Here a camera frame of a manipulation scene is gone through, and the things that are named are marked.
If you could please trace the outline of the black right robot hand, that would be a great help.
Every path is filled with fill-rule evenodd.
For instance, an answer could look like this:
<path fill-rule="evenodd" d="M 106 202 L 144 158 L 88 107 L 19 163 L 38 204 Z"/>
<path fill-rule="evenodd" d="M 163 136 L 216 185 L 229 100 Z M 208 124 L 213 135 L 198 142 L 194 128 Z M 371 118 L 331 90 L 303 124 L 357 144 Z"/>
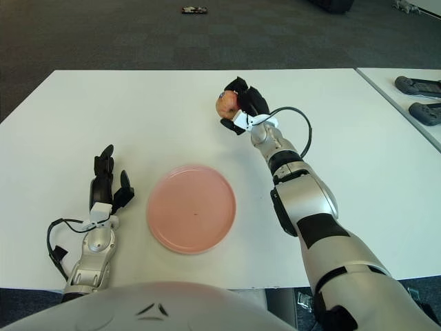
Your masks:
<path fill-rule="evenodd" d="M 236 77 L 221 92 L 216 100 L 216 111 L 220 123 L 237 135 L 250 131 L 269 117 L 265 98 L 240 77 Z"/>

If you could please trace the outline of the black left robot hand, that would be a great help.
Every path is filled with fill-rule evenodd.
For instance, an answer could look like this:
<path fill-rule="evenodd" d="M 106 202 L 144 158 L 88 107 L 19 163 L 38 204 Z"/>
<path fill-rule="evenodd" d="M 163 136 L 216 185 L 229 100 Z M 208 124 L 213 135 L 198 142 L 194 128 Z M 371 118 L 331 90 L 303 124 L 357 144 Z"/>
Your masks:
<path fill-rule="evenodd" d="M 121 171 L 121 187 L 113 194 L 114 146 L 108 145 L 99 156 L 94 157 L 94 175 L 90 184 L 90 224 L 104 226 L 120 208 L 124 208 L 135 195 L 125 170 Z"/>

